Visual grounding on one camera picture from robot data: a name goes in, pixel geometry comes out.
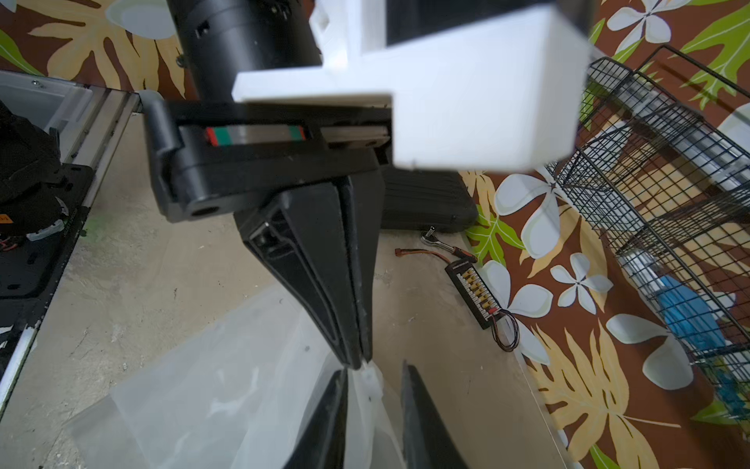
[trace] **green leaf print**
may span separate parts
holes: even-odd
[[[643,38],[638,39],[637,42],[633,43],[631,46],[619,51],[617,54],[612,56],[612,59],[617,60],[619,63],[624,64],[626,60],[630,59],[630,56],[633,55],[633,52],[638,48],[638,46],[643,42]]]
[[[43,75],[23,58],[21,51],[18,50],[16,42],[2,30],[0,30],[0,56],[20,68],[22,71],[25,71],[27,74]]]
[[[690,420],[712,423],[714,425],[737,425],[735,419],[729,418],[729,411],[724,405],[724,402],[721,402],[718,399],[714,399],[714,402],[690,417]]]
[[[588,80],[586,88],[583,91],[583,97],[580,100],[580,109],[578,110],[578,120],[585,122],[594,110],[596,98],[605,98],[609,92],[607,89],[593,80]],[[586,122],[586,129],[591,130],[591,121]]]
[[[692,7],[700,7],[701,5],[713,5],[715,3],[730,2],[731,0],[693,0],[688,5]]]
[[[602,18],[599,20],[598,23],[594,25],[593,28],[591,28],[591,34],[589,34],[589,42],[591,44],[596,44],[596,41],[599,40],[599,35],[602,33],[602,29],[605,27],[605,18]]]
[[[474,255],[479,259],[479,262],[482,262],[487,254],[489,254],[493,260],[502,265],[506,264],[505,252],[500,245],[500,239],[515,248],[525,249],[523,242],[518,238],[518,234],[516,234],[513,227],[501,221],[492,213],[490,213],[490,217],[487,219],[485,214],[482,213],[480,206],[477,206],[476,209],[479,212],[479,218],[477,218],[476,224],[473,227],[465,231],[465,234],[467,238],[479,241],[479,244],[472,246]]]
[[[682,51],[691,53],[714,46],[721,46],[721,52],[708,64],[708,67],[736,83],[737,71],[750,59],[750,3],[711,23],[692,41],[685,44]],[[693,75],[690,81],[682,86],[701,84],[703,84],[701,91],[690,100],[700,99],[701,109],[705,108],[709,101],[716,102],[719,91],[722,89],[732,96],[737,93],[734,88],[704,71]]]
[[[649,67],[651,67],[651,65],[653,65],[653,64],[654,64],[654,61],[652,60],[651,62],[649,62],[649,63],[645,64],[643,67],[641,67],[639,71],[642,74],[645,74],[646,71],[649,69]],[[654,83],[659,83],[660,81],[662,81],[661,78],[654,79],[654,77],[656,76],[657,73],[658,73],[658,71],[655,71],[655,72],[653,72],[651,74],[647,74],[647,77],[649,77],[651,80],[654,80]]]
[[[596,464],[596,469],[620,469],[615,461],[612,461],[609,456],[605,455],[598,446],[591,446],[589,454]]]

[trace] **blue object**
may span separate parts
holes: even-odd
[[[659,280],[666,288],[656,294],[656,299],[674,335],[701,352],[724,347],[726,341],[708,303],[669,275]]]
[[[732,417],[743,418],[749,413],[749,409],[745,407],[745,400],[742,397],[741,390],[737,386],[737,380],[731,374],[726,371],[717,368],[715,370],[716,380],[716,395],[719,399],[724,402],[724,405]]]

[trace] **black cylinder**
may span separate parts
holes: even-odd
[[[168,0],[198,95],[232,101],[240,71],[320,65],[299,0]]]

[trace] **black bracket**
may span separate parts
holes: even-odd
[[[166,103],[146,109],[151,185],[170,221],[235,213],[245,245],[351,368],[372,358],[372,281],[387,146],[331,149],[324,126],[390,126],[390,110]],[[303,141],[217,146],[208,129],[289,125]]]
[[[347,432],[347,370],[331,376],[284,469],[341,469]],[[403,364],[403,458],[410,469],[468,469],[413,365]]]

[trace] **black wire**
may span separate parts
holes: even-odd
[[[513,326],[513,341],[509,345],[503,344],[503,341],[500,340],[500,331],[497,330],[497,320],[495,319],[495,314],[499,314],[500,317],[507,316],[510,318],[511,325]],[[496,313],[490,314],[490,317],[492,318],[492,338],[495,340],[495,343],[497,343],[497,346],[503,349],[505,352],[512,352],[516,347],[518,347],[518,343],[521,341],[521,331],[518,327],[518,319],[515,318],[515,316],[505,309],[500,309]]]

